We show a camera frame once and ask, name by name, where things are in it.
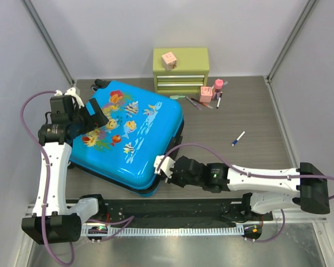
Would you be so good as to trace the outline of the blue fish-print suitcase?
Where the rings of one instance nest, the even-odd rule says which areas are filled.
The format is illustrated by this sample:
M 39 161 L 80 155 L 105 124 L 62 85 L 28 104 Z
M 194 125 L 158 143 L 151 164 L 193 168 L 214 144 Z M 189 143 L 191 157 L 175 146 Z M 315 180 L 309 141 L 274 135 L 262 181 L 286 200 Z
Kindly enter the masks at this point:
M 109 121 L 74 139 L 71 163 L 141 196 L 153 195 L 161 180 L 156 157 L 182 139 L 180 103 L 119 81 L 96 79 L 91 88 Z

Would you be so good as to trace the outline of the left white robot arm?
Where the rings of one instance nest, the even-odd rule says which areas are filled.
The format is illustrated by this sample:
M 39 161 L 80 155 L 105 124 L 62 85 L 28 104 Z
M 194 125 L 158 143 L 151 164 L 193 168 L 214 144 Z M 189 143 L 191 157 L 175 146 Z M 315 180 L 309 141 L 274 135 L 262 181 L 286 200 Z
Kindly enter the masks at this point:
M 82 225 L 89 219 L 102 222 L 107 207 L 100 194 L 80 197 L 77 204 L 66 204 L 66 177 L 73 140 L 107 124 L 97 101 L 89 100 L 90 114 L 77 95 L 55 95 L 50 112 L 34 139 L 42 156 L 40 184 L 32 215 L 22 219 L 22 230 L 37 244 L 75 242 Z

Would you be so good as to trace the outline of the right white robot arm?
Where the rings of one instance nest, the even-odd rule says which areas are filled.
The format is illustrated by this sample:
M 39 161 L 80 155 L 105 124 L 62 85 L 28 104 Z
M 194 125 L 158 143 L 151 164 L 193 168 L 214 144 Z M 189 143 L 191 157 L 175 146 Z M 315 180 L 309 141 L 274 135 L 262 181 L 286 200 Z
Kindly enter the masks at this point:
M 180 187 L 193 185 L 212 193 L 244 191 L 240 213 L 246 220 L 297 206 L 310 214 L 330 213 L 327 180 L 308 162 L 298 168 L 267 170 L 220 162 L 205 165 L 185 156 L 176 161 L 158 156 L 154 167 L 167 183 Z

